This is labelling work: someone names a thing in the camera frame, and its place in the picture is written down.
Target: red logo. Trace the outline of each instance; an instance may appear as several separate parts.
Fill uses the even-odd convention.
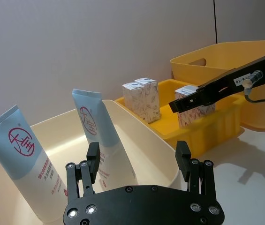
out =
[[[81,121],[85,127],[85,129],[92,135],[96,135],[97,134],[97,126],[95,124],[95,121],[93,119],[93,117],[91,116],[90,111],[82,106],[79,110],[80,112],[80,118]]]
[[[13,128],[8,134],[10,143],[23,156],[31,156],[34,152],[34,143],[31,135],[22,128]]]

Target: patterned box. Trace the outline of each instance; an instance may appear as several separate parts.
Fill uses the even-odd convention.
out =
[[[196,92],[196,89],[198,87],[194,87],[191,85],[179,88],[175,91],[175,99],[180,99],[182,97],[185,97],[187,95],[190,95],[194,92]],[[189,125],[191,122],[206,116],[210,113],[213,113],[216,109],[216,105],[212,104],[209,106],[199,106],[193,109],[190,109],[188,111],[178,113],[178,121],[179,121],[179,127],[184,127],[186,125]]]
[[[146,114],[146,121],[152,123],[159,120],[159,89],[157,81],[150,78],[140,78],[135,80],[135,82],[144,86],[144,111]]]
[[[145,99],[145,90],[144,86],[132,82],[122,85],[123,96],[125,101],[125,106],[141,117],[143,120],[146,120],[147,116],[144,110],[144,99]]]

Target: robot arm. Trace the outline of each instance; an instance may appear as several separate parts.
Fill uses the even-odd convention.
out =
[[[245,96],[250,102],[263,102],[265,99],[253,101],[248,95],[251,88],[265,84],[265,56],[238,69],[233,69],[223,75],[199,86],[191,95],[180,98],[169,105],[174,113],[184,112],[200,105],[211,105],[222,98],[246,89]]]

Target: cable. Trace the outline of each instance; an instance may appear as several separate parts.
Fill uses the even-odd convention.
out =
[[[252,100],[252,99],[249,98],[249,95],[245,95],[245,99],[246,99],[248,102],[251,102],[251,103],[261,103],[261,102],[265,102],[265,99]]]
[[[244,87],[244,95],[245,99],[250,103],[261,103],[265,102],[265,99],[259,99],[259,100],[252,100],[249,98],[249,94],[252,91],[252,86],[262,79],[264,76],[263,72],[260,70],[254,71],[252,74],[249,75],[249,77],[243,81],[242,86]]]

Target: basket handle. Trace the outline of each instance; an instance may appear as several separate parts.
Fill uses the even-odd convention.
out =
[[[188,64],[189,65],[194,65],[194,66],[202,66],[202,67],[205,67],[206,66],[206,59],[205,58],[201,58],[199,60],[190,62]]]

